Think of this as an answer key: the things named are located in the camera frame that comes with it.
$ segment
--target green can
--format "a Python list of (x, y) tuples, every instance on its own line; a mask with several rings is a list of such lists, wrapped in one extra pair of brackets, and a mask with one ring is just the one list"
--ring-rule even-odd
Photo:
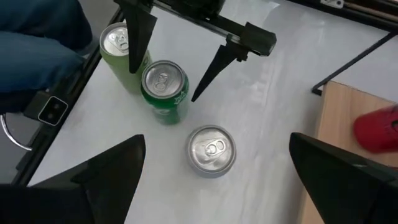
[(137, 73), (130, 73), (129, 36), (126, 23), (117, 22), (108, 26), (99, 38), (99, 45), (102, 57), (123, 87), (129, 93), (140, 94), (142, 73), (152, 60), (147, 50)]
[(186, 117), (188, 91), (187, 74), (174, 62), (155, 62), (142, 75), (142, 95), (162, 124), (177, 124)]

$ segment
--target soda can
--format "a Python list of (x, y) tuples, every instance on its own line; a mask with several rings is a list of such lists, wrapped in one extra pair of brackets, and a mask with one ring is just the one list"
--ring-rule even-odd
[(202, 177), (215, 178), (227, 173), (235, 162), (235, 142), (225, 129), (208, 125), (189, 135), (187, 157), (193, 170)]
[(108, 26), (99, 38), (102, 58), (116, 75), (123, 87), (132, 94), (140, 94), (141, 77), (146, 66), (152, 63), (149, 51), (135, 74), (129, 71), (129, 36), (124, 22)]
[(189, 81), (176, 63), (161, 60), (142, 75), (141, 92), (162, 124), (177, 124), (187, 115)]

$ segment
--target metal handle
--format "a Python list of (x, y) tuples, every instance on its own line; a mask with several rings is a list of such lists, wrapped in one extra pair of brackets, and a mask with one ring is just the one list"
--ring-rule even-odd
[(2, 130), (4, 131), (4, 133), (6, 133), (6, 136), (8, 137), (8, 139), (10, 139), (12, 141), (12, 143), (14, 143), (15, 145), (25, 149), (26, 151), (31, 151), (32, 150), (31, 147), (24, 146), (23, 144), (19, 143), (16, 139), (14, 139), (14, 137), (11, 135), (11, 133), (8, 130), (7, 123), (6, 123), (6, 114), (1, 114), (0, 119), (1, 119)]

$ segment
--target can top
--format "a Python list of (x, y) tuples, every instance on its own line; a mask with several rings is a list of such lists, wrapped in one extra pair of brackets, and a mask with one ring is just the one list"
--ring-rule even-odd
[(124, 22), (111, 24), (101, 33), (99, 45), (112, 56), (125, 56), (129, 54), (129, 34)]
[(226, 172), (235, 161), (235, 143), (223, 128), (203, 126), (188, 139), (188, 157), (193, 166), (207, 174)]
[(167, 99), (184, 86), (184, 71), (174, 62), (161, 60), (149, 65), (142, 75), (142, 87), (152, 97)]

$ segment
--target white surface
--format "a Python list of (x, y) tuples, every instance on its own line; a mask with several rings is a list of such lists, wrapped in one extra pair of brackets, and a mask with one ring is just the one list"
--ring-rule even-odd
[[(151, 54), (186, 71), (192, 96), (224, 40), (166, 12), (153, 14)], [(30, 184), (144, 134), (146, 160), (126, 223), (294, 223), (302, 184), (289, 136), (313, 134), (321, 99), (310, 88), (385, 32), (287, 1), (231, 0), (221, 14), (275, 32), (271, 56), (233, 62), (176, 126), (157, 123), (100, 61)], [(217, 179), (197, 176), (183, 153), (189, 133), (205, 124), (224, 127), (237, 145), (236, 163)]]
[(334, 80), (398, 102), (398, 37), (342, 72)]

